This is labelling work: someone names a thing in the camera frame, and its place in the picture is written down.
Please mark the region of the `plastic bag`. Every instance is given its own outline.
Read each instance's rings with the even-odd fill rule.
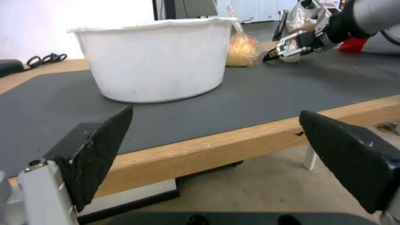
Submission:
[[[289,12],[286,19],[286,29],[292,34],[300,30],[313,31],[316,20],[310,19],[306,13],[301,9],[300,2]]]
[[[228,6],[232,17],[234,12],[232,6]],[[227,66],[252,66],[257,62],[262,48],[254,37],[246,34],[239,22],[233,23],[236,34],[229,41],[228,54],[226,55]]]

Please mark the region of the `red object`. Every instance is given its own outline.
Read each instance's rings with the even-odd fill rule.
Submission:
[[[339,47],[340,51],[347,51],[347,52],[361,52],[362,48],[364,47],[365,43],[367,43],[367,39],[358,39],[358,38],[351,38]]]

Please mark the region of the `table leg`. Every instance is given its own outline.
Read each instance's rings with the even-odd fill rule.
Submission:
[[[306,159],[304,160],[304,166],[307,169],[312,170],[314,169],[316,160],[317,160],[317,153],[315,153],[314,149],[309,144],[307,148]]]

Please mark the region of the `white cabinet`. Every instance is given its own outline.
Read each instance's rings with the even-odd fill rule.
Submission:
[[[230,0],[217,0],[217,12],[219,17],[230,17],[226,9],[230,4]]]
[[[236,16],[242,22],[258,21],[259,0],[231,0]]]
[[[259,12],[258,20],[259,21],[276,20],[277,8],[278,8],[277,0],[260,0],[258,9]]]
[[[297,0],[216,0],[220,17],[230,17],[226,7],[232,5],[242,22],[279,20],[279,10],[291,10]]]

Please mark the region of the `wooden tabletop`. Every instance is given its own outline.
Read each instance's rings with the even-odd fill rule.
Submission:
[[[0,78],[0,94],[48,73],[87,70],[87,62],[67,60]],[[373,126],[400,120],[400,95],[320,112],[346,123]],[[287,149],[306,142],[298,117],[223,132],[118,155],[96,197],[173,179],[218,166]],[[10,181],[15,185],[16,178]]]

